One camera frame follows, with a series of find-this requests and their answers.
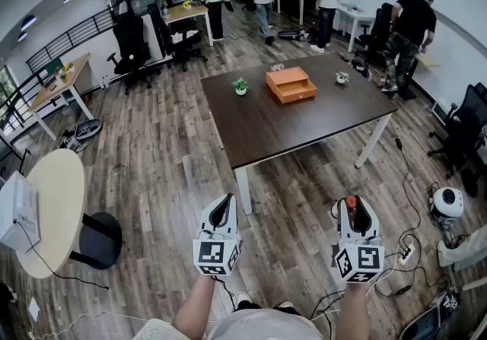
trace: dark wooden table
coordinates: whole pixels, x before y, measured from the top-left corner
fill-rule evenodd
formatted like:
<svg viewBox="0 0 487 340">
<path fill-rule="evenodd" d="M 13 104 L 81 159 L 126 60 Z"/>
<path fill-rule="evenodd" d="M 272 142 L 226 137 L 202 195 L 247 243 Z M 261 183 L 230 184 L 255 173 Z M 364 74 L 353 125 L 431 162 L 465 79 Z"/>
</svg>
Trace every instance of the dark wooden table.
<svg viewBox="0 0 487 340">
<path fill-rule="evenodd" d="M 248 166 L 379 119 L 355 163 L 360 168 L 391 114 L 397 111 L 380 90 L 338 56 L 311 56 L 282 63 L 285 68 L 301 67 L 317 87 L 317 95 L 293 103 L 281 103 L 266 84 L 266 72 L 274 63 L 202 79 L 221 147 L 235 170 L 246 214 L 252 213 Z M 350 82 L 338 84 L 338 71 L 348 72 Z M 242 97 L 231 85 L 240 77 L 250 87 Z"/>
</svg>

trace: orange box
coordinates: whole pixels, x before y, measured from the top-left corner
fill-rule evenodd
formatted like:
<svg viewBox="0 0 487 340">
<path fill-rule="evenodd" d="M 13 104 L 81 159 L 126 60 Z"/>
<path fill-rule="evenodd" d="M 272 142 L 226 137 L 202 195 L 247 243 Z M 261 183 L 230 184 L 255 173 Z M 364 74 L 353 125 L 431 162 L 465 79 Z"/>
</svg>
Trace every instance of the orange box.
<svg viewBox="0 0 487 340">
<path fill-rule="evenodd" d="M 300 67 L 267 72 L 266 83 L 282 103 L 314 97 L 317 88 Z"/>
</svg>

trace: white robot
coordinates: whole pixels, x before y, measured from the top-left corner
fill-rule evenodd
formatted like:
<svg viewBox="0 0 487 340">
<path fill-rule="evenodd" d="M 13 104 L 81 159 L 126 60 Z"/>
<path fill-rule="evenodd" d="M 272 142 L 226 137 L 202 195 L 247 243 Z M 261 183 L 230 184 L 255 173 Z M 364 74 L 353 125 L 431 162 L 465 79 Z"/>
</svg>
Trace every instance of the white robot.
<svg viewBox="0 0 487 340">
<path fill-rule="evenodd" d="M 338 218 L 341 239 L 333 246 L 334 265 L 343 281 L 365 283 L 384 268 L 384 247 L 380 245 L 379 220 L 359 195 L 340 199 L 332 207 Z"/>
<path fill-rule="evenodd" d="M 214 200 L 199 218 L 193 260 L 204 275 L 230 275 L 242 249 L 237 233 L 237 203 L 232 194 Z"/>
</svg>

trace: white box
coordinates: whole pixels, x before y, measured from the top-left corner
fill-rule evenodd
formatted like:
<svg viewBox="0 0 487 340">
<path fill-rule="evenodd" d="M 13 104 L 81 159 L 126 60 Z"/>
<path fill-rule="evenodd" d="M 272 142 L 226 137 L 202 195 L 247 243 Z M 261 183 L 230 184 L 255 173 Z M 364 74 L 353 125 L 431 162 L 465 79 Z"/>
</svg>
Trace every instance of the white box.
<svg viewBox="0 0 487 340">
<path fill-rule="evenodd" d="M 39 220 L 37 217 L 37 190 L 15 171 L 0 190 L 0 243 L 25 253 L 31 245 L 39 242 Z"/>
</svg>

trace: jeans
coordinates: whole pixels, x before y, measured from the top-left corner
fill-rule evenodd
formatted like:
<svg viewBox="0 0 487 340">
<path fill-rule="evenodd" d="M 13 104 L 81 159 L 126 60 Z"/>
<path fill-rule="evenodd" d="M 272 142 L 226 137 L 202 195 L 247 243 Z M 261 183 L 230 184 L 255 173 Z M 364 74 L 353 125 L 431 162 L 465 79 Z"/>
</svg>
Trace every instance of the jeans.
<svg viewBox="0 0 487 340">
<path fill-rule="evenodd" d="M 264 37 L 271 35 L 269 24 L 271 24 L 272 16 L 272 3 L 265 3 L 264 5 L 257 3 L 257 17 L 259 18 L 260 25 L 262 26 L 262 32 Z"/>
<path fill-rule="evenodd" d="M 401 88 L 406 81 L 406 75 L 411 69 L 412 61 L 419 52 L 419 46 L 400 33 L 392 32 L 386 45 L 384 56 L 386 58 L 386 84 L 388 87 Z M 396 67 L 396 56 L 399 61 Z"/>
<path fill-rule="evenodd" d="M 238 304 L 237 309 L 235 309 L 235 311 L 237 312 L 238 310 L 245 310 L 245 309 L 262 309 L 262 307 L 260 307 L 256 303 L 249 302 L 248 300 L 243 300 Z M 295 316 L 300 316 L 300 314 L 294 307 L 274 307 L 273 309 L 288 314 L 294 314 Z"/>
<path fill-rule="evenodd" d="M 318 48 L 323 48 L 332 39 L 333 20 L 335 19 L 335 8 L 320 8 L 320 23 L 318 34 Z"/>
<path fill-rule="evenodd" d="M 207 6 L 213 38 L 222 39 L 223 27 L 221 25 L 221 2 L 209 2 Z"/>
</svg>

